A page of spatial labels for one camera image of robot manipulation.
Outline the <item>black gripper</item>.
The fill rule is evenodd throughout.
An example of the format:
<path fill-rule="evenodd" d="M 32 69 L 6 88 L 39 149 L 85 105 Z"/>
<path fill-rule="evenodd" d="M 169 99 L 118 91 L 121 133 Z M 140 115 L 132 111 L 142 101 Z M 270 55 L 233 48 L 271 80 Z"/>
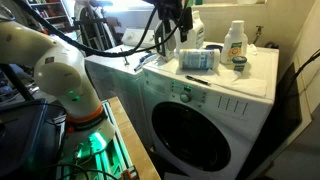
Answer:
<path fill-rule="evenodd" d="M 156 0 L 156 8 L 166 33 L 171 31 L 170 20 L 182 33 L 187 33 L 193 28 L 192 9 L 190 6 L 184 7 L 182 0 Z"/>

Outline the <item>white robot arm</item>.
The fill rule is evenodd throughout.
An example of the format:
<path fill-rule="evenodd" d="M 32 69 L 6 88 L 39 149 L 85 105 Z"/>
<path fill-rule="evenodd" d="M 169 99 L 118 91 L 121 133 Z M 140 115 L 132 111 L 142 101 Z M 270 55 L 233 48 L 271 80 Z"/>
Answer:
<path fill-rule="evenodd" d="M 66 109 L 66 120 L 78 133 L 77 138 L 99 133 L 112 140 L 115 128 L 105 117 L 102 101 L 87 76 L 83 54 L 118 58 L 138 53 L 140 48 L 111 53 L 82 45 L 52 26 L 24 0 L 12 1 L 54 34 L 45 35 L 18 23 L 10 9 L 2 6 L 0 63 L 33 67 L 34 81 Z"/>

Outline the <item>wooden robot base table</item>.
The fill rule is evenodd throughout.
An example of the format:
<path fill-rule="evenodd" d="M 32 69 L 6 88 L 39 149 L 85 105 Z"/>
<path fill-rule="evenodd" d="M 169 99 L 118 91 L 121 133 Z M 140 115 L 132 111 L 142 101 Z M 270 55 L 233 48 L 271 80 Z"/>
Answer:
<path fill-rule="evenodd" d="M 108 102 L 140 180 L 161 180 L 120 100 L 113 97 Z"/>

